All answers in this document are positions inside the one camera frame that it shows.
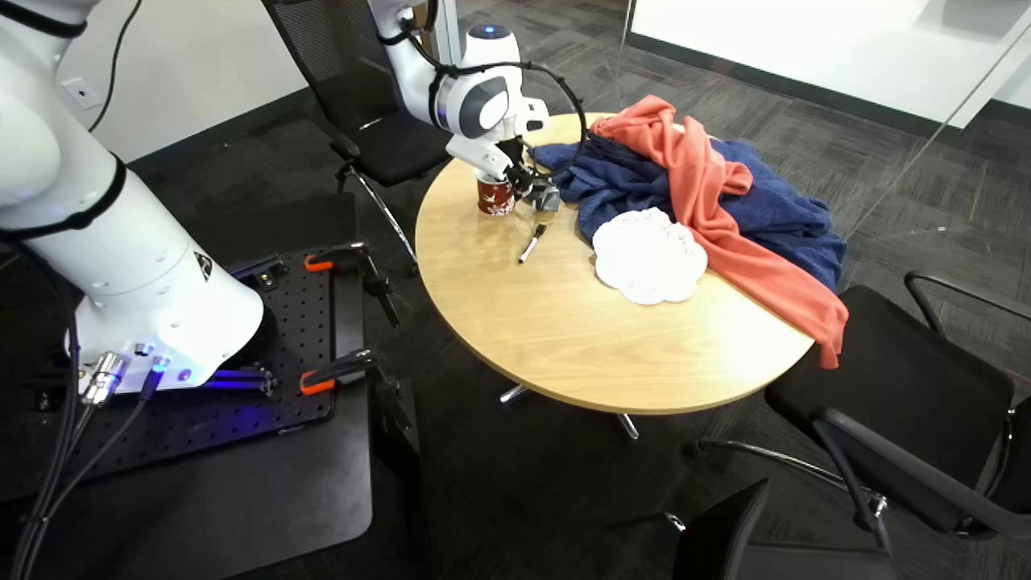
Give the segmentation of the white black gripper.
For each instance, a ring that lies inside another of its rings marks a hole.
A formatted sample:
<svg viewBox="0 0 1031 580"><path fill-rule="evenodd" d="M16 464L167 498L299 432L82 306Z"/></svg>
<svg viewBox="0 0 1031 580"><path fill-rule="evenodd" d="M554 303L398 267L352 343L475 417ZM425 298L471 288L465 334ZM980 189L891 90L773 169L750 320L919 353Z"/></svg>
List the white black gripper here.
<svg viewBox="0 0 1031 580"><path fill-rule="evenodd" d="M466 160L478 178L499 180L503 199L536 195L545 189L545 178L520 160L520 135L503 140L452 135L443 152Z"/></svg>

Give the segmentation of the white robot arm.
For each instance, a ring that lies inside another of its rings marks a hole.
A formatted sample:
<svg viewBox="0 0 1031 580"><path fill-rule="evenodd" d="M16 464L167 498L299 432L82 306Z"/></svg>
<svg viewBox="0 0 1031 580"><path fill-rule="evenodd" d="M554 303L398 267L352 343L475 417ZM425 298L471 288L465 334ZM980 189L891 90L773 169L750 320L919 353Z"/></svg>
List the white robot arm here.
<svg viewBox="0 0 1031 580"><path fill-rule="evenodd" d="M191 389L256 334L263 298L62 103L59 64L97 4L0 0L0 233L81 288L64 349L82 397ZM362 4L407 111L520 189L529 169L504 145L540 129L547 106L520 90L515 34L475 25L465 58L440 64L416 37L425 0Z"/></svg>

